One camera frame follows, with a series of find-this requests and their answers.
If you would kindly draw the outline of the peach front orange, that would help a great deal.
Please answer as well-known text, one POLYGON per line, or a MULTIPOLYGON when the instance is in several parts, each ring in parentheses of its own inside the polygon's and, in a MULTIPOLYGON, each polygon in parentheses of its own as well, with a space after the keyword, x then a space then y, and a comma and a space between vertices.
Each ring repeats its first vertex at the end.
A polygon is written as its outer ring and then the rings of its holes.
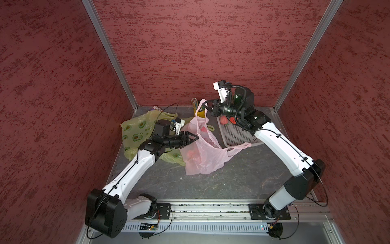
POLYGON ((199 157, 199 151, 197 149, 188 150, 186 156, 189 160, 196 160, 199 157))

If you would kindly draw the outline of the pink plastic bag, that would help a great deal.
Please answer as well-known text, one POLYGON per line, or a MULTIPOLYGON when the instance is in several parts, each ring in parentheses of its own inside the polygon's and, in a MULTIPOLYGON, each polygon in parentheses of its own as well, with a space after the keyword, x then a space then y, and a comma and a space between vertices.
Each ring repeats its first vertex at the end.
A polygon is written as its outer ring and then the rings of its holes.
POLYGON ((201 132, 202 127, 207 127, 209 120, 194 116, 183 129, 199 136, 199 139, 192 144, 180 149, 185 161, 186 175, 210 174, 222 168, 226 162, 232 159, 242 150, 251 147, 250 143, 238 146, 222 148, 216 137, 208 129, 206 133, 201 132), (197 149, 199 157, 196 160, 189 160, 186 156, 188 150, 197 149))

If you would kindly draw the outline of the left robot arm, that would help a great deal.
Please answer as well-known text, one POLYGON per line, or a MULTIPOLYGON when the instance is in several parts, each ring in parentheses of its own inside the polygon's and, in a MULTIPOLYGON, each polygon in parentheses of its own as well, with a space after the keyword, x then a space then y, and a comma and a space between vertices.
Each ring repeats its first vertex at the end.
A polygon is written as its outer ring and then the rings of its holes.
POLYGON ((182 131, 182 123, 175 123, 175 132, 170 132, 172 123, 158 120, 148 139, 140 144, 135 157, 127 167, 103 189, 93 189, 87 197, 85 224, 110 238, 118 236, 129 219, 139 216, 158 216, 156 198, 142 194, 126 204, 127 197, 141 176, 162 156, 166 149, 184 148, 199 137, 182 131))

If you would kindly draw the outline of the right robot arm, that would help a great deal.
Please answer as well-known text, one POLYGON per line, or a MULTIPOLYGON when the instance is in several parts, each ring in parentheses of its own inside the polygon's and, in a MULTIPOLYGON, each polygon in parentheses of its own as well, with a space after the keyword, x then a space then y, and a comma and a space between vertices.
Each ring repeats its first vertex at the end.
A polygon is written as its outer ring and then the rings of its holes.
POLYGON ((201 105, 214 117, 223 115, 229 119, 233 118, 236 126, 270 148, 292 175, 263 205, 265 217, 270 220, 277 219, 285 207, 296 200, 303 200, 317 184, 322 183, 325 164, 321 160, 313 160, 298 149, 268 116, 255 109, 255 97, 249 88, 224 80, 214 83, 213 86, 219 94, 219 99, 207 100, 201 105))

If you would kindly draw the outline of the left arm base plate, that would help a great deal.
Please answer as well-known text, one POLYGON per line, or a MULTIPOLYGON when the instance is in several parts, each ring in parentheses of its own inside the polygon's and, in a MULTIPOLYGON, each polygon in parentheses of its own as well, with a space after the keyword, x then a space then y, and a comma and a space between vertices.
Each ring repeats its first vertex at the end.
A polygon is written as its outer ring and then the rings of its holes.
POLYGON ((156 203, 151 206, 146 214, 139 215, 134 220, 143 221, 158 221, 168 220, 171 218, 171 204, 169 203, 156 203))

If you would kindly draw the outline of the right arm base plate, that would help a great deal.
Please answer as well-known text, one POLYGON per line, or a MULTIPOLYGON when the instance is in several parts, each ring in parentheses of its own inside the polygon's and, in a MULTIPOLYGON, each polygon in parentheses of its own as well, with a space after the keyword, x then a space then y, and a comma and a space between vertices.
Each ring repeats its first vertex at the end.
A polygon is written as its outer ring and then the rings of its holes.
POLYGON ((291 216, 287 206, 281 210, 276 210, 271 204, 249 204, 249 214, 252 220, 290 220, 291 216))

